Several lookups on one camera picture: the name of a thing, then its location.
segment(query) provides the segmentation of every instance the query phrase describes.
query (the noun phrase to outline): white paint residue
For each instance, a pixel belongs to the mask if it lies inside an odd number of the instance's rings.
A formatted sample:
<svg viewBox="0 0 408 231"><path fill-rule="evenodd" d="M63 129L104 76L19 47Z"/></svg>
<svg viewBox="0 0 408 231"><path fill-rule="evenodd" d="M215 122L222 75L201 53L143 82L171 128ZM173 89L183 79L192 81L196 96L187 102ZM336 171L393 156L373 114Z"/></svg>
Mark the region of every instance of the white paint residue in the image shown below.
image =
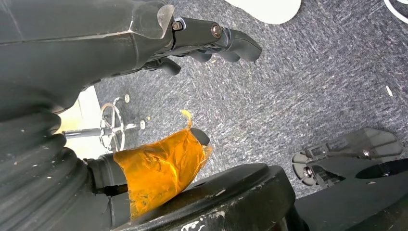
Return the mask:
<svg viewBox="0 0 408 231"><path fill-rule="evenodd" d="M385 86L385 88L387 88L388 94L389 94L391 97L393 97L394 95L393 95L393 92L391 91L390 87L389 87L389 86Z"/></svg>
<svg viewBox="0 0 408 231"><path fill-rule="evenodd" d="M216 196L221 195L221 194L222 194L223 192L225 192L225 191L226 191L225 189L221 190L219 193L216 194Z"/></svg>
<svg viewBox="0 0 408 231"><path fill-rule="evenodd" d="M132 31L132 25L133 25L133 16L132 16L132 21L130 22L129 31Z"/></svg>
<svg viewBox="0 0 408 231"><path fill-rule="evenodd" d="M223 218L225 218L225 212L224 211L219 211L219 212L216 212L216 218L217 217L223 217Z"/></svg>
<svg viewBox="0 0 408 231"><path fill-rule="evenodd" d="M152 222L152 221L158 221L158 220L162 219L163 217L164 217L164 216L161 216L161 217L155 218L155 219L153 219L153 220L151 220L151 221L149 221L149 222Z"/></svg>
<svg viewBox="0 0 408 231"><path fill-rule="evenodd" d="M180 231L189 231L190 228L191 228L191 229L195 229L195 227L197 226L198 222L199 222L199 221L195 221L195 222L192 222L192 223L190 223L190 224L187 224L187 225L183 226Z"/></svg>
<svg viewBox="0 0 408 231"><path fill-rule="evenodd" d="M253 188L251 188L251 190L255 190L256 188L262 188L262 185L264 185L264 183L262 183L262 184L260 184L260 185L258 185L258 186L255 186L255 187L253 187Z"/></svg>

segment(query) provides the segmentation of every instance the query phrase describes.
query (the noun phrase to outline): orange tape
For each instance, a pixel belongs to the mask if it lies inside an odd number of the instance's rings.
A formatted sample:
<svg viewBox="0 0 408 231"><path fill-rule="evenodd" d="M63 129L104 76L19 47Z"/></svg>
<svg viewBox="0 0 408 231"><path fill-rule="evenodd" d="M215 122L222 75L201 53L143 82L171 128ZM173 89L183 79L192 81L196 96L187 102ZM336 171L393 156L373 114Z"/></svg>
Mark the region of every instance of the orange tape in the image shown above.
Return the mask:
<svg viewBox="0 0 408 231"><path fill-rule="evenodd" d="M159 142L115 153L114 160L128 184L131 219L182 192L205 165L210 152L186 128Z"/></svg>

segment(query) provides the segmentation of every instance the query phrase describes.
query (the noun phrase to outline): black plastic surface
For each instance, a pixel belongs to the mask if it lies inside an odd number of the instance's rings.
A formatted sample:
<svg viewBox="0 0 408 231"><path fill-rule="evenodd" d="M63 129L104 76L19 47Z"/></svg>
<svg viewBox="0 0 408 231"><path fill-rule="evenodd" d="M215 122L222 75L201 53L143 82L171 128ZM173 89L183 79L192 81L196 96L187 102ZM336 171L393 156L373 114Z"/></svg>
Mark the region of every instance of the black plastic surface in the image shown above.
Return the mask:
<svg viewBox="0 0 408 231"><path fill-rule="evenodd" d="M225 29L227 41L227 50L220 55L230 62L238 61L239 57L244 60L255 62L261 55L261 47L248 35L241 31Z"/></svg>
<svg viewBox="0 0 408 231"><path fill-rule="evenodd" d="M358 161L360 165L349 162ZM408 230L408 171L397 171L388 177L357 179L353 176L378 163L347 157L323 160L324 168L347 166L349 171L335 170L346 174L345 180L296 200L295 206L310 231L344 230Z"/></svg>
<svg viewBox="0 0 408 231"><path fill-rule="evenodd" d="M210 143L210 138L207 136L205 132L197 128L191 128L190 131L196 137L198 142L200 142L201 145L207 146Z"/></svg>
<svg viewBox="0 0 408 231"><path fill-rule="evenodd" d="M364 164L365 162L349 159L345 159L345 163L342 163L340 159L338 162L330 161L328 171L321 168L319 164L315 165L316 162L322 163L323 159L335 157L386 162L397 159L401 153L402 144L394 134L373 128L362 128L295 153L292 158L292 167L298 179L304 184L308 186L318 184L326 188L342 181L347 175L344 171L354 170L351 166L345 168L344 164L358 164L357 170L359 170L364 167L360 167L360 163ZM312 171L312 177L305 176L306 167ZM339 171L342 172L343 177L338 177Z"/></svg>
<svg viewBox="0 0 408 231"><path fill-rule="evenodd" d="M190 185L166 204L117 230L269 231L289 226L302 231L294 200L281 167L242 165ZM286 215L291 219L282 221Z"/></svg>
<svg viewBox="0 0 408 231"><path fill-rule="evenodd" d="M174 47L202 47L219 40L211 34L211 27L215 22L192 18L176 18L180 21L183 29L174 32Z"/></svg>

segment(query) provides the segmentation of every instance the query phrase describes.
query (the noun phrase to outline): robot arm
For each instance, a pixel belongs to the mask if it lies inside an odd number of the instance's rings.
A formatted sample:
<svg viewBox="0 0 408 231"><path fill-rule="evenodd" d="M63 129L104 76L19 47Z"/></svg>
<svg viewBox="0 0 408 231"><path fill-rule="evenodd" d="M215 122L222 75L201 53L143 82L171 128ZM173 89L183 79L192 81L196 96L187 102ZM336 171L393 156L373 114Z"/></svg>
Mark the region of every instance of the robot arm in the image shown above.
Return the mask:
<svg viewBox="0 0 408 231"><path fill-rule="evenodd" d="M159 0L0 3L0 230L110 230L130 218L111 155L79 160L55 114L103 77L177 74L168 56L255 61L261 48L215 22L173 19Z"/></svg>

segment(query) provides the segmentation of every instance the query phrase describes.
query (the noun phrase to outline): gray carpet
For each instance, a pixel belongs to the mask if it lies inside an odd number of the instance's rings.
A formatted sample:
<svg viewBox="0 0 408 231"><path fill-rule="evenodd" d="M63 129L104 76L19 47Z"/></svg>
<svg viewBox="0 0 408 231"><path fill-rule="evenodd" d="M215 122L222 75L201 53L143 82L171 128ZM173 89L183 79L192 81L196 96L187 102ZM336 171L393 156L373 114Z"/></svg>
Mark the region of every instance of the gray carpet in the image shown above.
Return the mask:
<svg viewBox="0 0 408 231"><path fill-rule="evenodd" d="M408 25L382 0L304 0L295 18L280 26L223 0L170 3L176 17L241 30L264 50L255 63L228 63L217 55L205 64L173 57L183 68L177 76L140 71L97 84L101 105L130 95L131 102L121 106L128 123L151 118L145 130L129 133L127 147L183 128L179 110L188 109L214 148L198 179L264 162L282 166L301 197L318 188L297 181L293 152L362 127L391 131L406 144Z"/></svg>

